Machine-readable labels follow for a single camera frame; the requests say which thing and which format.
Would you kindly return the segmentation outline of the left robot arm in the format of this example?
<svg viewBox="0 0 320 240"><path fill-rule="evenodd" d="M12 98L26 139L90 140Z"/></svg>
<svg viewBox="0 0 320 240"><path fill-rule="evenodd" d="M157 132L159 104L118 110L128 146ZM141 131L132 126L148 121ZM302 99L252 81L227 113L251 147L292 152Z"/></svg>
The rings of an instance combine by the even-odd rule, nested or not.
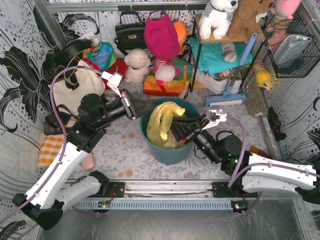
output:
<svg viewBox="0 0 320 240"><path fill-rule="evenodd" d="M150 102L134 98L125 89L111 103L95 93L85 95L77 109L79 119L64 138L52 164L31 189L16 194L12 202L43 230L50 230L66 210L82 199L111 194L109 178L99 171L91 172L84 180L66 189L62 187L114 120L123 116L135 120L154 107Z"/></svg>

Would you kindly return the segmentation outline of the yellow plastic trash bag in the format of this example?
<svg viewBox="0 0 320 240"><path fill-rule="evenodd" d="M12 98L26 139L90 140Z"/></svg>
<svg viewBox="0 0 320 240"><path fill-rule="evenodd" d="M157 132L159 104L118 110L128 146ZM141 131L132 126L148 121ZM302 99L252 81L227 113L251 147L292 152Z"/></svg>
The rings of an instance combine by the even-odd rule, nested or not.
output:
<svg viewBox="0 0 320 240"><path fill-rule="evenodd" d="M183 147L182 141L177 141L170 129L173 117L186 117L186 109L173 101L166 101L157 105L152 111L147 128L147 139L156 147L162 149L179 149Z"/></svg>

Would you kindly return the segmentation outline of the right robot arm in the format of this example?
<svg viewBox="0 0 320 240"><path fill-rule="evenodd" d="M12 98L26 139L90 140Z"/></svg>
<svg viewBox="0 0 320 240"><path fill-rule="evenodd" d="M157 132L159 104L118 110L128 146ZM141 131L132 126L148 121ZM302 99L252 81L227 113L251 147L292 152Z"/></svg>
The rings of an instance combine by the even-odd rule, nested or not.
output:
<svg viewBox="0 0 320 240"><path fill-rule="evenodd" d="M320 163L293 164L270 159L245 150L246 139L235 134L222 139L207 130L220 122L236 122L222 113L210 111L194 118L175 116L170 127L174 138L185 145L193 142L212 164L230 176L227 183L217 183L217 198L240 197L259 192L291 193L311 204L320 203Z"/></svg>

